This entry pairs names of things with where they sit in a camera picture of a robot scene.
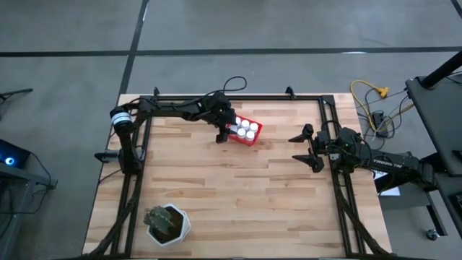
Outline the white paper sheet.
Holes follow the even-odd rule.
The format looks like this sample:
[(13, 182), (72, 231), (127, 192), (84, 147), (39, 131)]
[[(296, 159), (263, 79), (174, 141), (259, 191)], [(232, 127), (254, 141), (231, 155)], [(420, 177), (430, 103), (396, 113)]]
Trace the white paper sheet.
[[(383, 176), (387, 176), (388, 173), (385, 173), (385, 172), (381, 172), (381, 171), (377, 171), (377, 170), (373, 170), (372, 171), (372, 176), (373, 176), (373, 179), (376, 181), (378, 180), (379, 178), (382, 178)], [(398, 187), (395, 187), (395, 188), (389, 188), (385, 191), (381, 191), (378, 193), (378, 196), (400, 196), (401, 193), (399, 191), (399, 188)]]

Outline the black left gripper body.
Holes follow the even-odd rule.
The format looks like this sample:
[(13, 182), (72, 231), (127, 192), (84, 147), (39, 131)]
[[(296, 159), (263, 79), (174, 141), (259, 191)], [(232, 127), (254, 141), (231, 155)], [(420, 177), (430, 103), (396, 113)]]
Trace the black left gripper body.
[(204, 99), (206, 115), (204, 120), (215, 126), (226, 126), (236, 124), (235, 110), (231, 102), (223, 92), (216, 92)]

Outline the black tripod leg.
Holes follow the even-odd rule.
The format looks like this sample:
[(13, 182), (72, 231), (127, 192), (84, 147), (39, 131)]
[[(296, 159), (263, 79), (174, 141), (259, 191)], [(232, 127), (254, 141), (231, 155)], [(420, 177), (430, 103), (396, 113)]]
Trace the black tripod leg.
[(13, 95), (29, 93), (29, 92), (32, 92), (32, 91), (33, 91), (33, 88), (27, 88), (27, 89), (15, 90), (15, 91), (11, 91), (11, 92), (3, 92), (3, 93), (0, 93), (0, 100), (2, 102), (4, 102)]

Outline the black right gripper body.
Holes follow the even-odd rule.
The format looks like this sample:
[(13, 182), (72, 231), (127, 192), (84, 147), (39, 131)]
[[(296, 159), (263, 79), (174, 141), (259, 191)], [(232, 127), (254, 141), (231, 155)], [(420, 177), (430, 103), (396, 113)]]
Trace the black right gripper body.
[(315, 163), (319, 163), (322, 160), (318, 155), (325, 155), (327, 153), (328, 146), (331, 143), (332, 139), (327, 130), (321, 130), (317, 132), (316, 137), (314, 137), (312, 140), (312, 152)]

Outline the black pole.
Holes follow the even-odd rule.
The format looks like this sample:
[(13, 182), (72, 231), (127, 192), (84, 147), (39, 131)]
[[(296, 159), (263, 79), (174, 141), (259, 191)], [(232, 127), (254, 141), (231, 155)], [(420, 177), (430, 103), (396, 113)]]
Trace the black pole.
[(420, 81), (420, 84), (423, 88), (427, 90), (433, 90), (438, 82), (440, 82), (443, 78), (447, 77), (461, 66), (462, 51), (459, 51), (456, 55), (447, 60), (443, 65), (441, 65), (432, 73), (428, 74), (424, 79), (422, 79)]

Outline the black box with blue light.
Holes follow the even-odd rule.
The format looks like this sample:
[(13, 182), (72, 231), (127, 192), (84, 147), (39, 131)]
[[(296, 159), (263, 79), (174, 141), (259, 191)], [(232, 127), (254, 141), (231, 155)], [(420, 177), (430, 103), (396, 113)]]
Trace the black box with blue light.
[(24, 169), (29, 156), (30, 151), (0, 139), (0, 163), (13, 168)]

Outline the black work table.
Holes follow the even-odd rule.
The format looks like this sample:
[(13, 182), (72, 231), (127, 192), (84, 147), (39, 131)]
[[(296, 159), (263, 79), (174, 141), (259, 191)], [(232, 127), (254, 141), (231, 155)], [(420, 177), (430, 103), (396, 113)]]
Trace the black work table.
[(435, 146), (423, 158), (432, 166), (440, 195), (462, 239), (462, 84), (442, 79), (431, 90), (421, 77), (406, 80), (409, 97)]

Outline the grey metal stand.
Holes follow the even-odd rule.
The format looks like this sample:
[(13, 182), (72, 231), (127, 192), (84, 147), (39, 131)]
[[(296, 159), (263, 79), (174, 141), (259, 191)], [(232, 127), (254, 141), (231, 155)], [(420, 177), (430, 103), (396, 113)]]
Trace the grey metal stand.
[(4, 177), (19, 184), (22, 191), (13, 199), (17, 207), (12, 213), (7, 213), (11, 221), (7, 220), (6, 231), (2, 235), (0, 232), (0, 260), (9, 260), (12, 250), (19, 235), (19, 230), (26, 210), (29, 205), (29, 198), (37, 185), (43, 185), (47, 189), (55, 189), (58, 181), (51, 177), (42, 177), (35, 173), (29, 173), (26, 170), (14, 168), (0, 163), (0, 177)]

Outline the red plastic basket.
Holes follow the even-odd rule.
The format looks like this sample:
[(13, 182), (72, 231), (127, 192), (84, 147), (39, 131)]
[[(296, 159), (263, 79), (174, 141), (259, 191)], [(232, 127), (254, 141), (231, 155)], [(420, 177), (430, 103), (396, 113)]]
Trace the red plastic basket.
[(252, 120), (252, 119), (249, 119), (249, 118), (246, 118), (246, 117), (243, 117), (243, 116), (238, 116), (238, 117), (241, 118), (241, 121), (242, 121), (242, 120), (248, 120), (248, 121), (250, 121), (250, 124), (251, 124), (251, 123), (257, 123), (257, 124), (258, 124), (258, 131), (257, 131), (257, 132), (254, 132), (254, 133), (255, 133), (255, 139), (254, 139), (253, 141), (248, 141), (246, 138), (242, 138), (242, 139), (241, 139), (241, 138), (238, 138), (238, 137), (237, 137), (237, 134), (236, 134), (236, 133), (234, 134), (234, 133), (232, 133), (231, 131), (230, 131), (230, 134), (228, 135), (228, 137), (229, 137), (230, 139), (232, 139), (232, 140), (238, 142), (238, 143), (245, 144), (245, 145), (247, 145), (247, 146), (249, 146), (249, 147), (255, 145), (256, 142), (257, 142), (257, 140), (258, 140), (258, 138), (259, 138), (259, 135), (260, 135), (260, 133), (261, 133), (261, 130), (263, 129), (263, 125), (262, 125), (261, 123), (257, 122), (257, 121), (254, 121), (254, 120)]

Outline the black power strip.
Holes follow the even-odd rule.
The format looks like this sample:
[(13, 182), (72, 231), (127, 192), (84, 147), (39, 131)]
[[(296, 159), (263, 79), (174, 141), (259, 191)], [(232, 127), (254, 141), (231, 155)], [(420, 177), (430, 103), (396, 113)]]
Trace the black power strip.
[(383, 112), (373, 112), (372, 113), (372, 123), (375, 127), (375, 136), (385, 138), (388, 136), (388, 130), (385, 125), (385, 117)]

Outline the cactus in white pot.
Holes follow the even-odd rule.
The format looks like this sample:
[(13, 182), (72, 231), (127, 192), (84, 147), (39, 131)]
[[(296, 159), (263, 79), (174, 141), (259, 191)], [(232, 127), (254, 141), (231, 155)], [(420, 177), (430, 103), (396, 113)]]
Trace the cactus in white pot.
[(182, 242), (191, 231), (188, 215), (174, 204), (146, 208), (143, 223), (147, 235), (161, 247)]

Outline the black aluminium rig frame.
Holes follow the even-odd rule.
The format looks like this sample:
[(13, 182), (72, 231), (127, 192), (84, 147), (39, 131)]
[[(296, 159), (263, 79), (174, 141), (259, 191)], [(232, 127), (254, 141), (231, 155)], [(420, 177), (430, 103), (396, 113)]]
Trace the black aluminium rig frame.
[[(137, 210), (109, 252), (123, 258), (318, 258), (356, 251), (354, 230), (345, 233), (331, 171), (314, 173), (295, 156), (308, 146), (292, 142), (305, 124), (319, 129), (335, 119), (359, 128), (351, 95), (233, 96), (240, 116), (262, 125), (253, 146), (217, 144), (217, 130), (202, 121), (154, 118), (138, 143), (147, 148), (142, 177), (126, 176), (118, 163), (103, 166), (83, 252), (97, 248), (118, 213), (140, 188)], [(147, 234), (144, 211), (172, 204), (191, 222), (183, 241), (158, 246)]]

